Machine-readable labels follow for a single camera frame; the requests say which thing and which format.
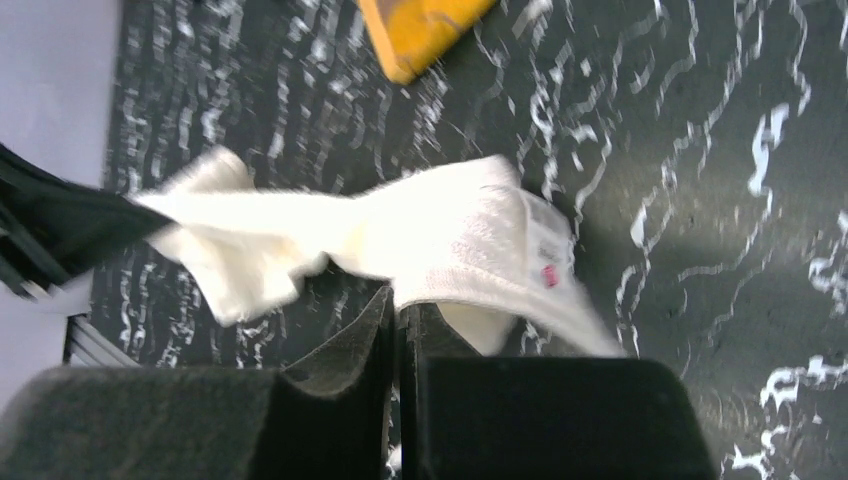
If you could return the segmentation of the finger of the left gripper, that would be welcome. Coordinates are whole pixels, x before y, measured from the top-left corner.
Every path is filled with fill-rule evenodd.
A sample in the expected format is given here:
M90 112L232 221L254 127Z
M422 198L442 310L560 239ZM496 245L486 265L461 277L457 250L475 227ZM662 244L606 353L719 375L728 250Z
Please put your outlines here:
M19 297L45 296L172 223L1 147L1 282Z

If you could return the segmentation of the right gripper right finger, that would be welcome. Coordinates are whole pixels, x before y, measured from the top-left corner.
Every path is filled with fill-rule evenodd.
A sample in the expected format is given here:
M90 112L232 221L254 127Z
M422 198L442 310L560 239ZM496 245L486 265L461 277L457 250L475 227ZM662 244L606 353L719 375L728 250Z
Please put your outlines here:
M444 320L435 304L405 308L397 315L397 388L401 470L403 479L416 479L418 367L425 357L476 357L471 347Z

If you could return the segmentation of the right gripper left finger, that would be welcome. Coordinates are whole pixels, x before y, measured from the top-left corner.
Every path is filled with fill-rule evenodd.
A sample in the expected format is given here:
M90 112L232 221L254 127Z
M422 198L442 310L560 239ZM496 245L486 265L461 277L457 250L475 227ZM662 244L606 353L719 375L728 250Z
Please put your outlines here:
M251 479L379 479L393 369L392 291L324 344L269 374Z

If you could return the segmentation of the white towel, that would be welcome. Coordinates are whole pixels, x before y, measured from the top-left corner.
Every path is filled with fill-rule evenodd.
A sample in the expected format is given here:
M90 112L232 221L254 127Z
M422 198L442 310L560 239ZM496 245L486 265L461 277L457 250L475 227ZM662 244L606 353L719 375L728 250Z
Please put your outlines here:
M568 220L500 155L341 196L260 190L217 147L134 202L171 221L149 243L189 271L223 326L293 302L334 263L388 282L397 310L436 305L483 355L503 348L518 318L580 353L623 355L574 277Z

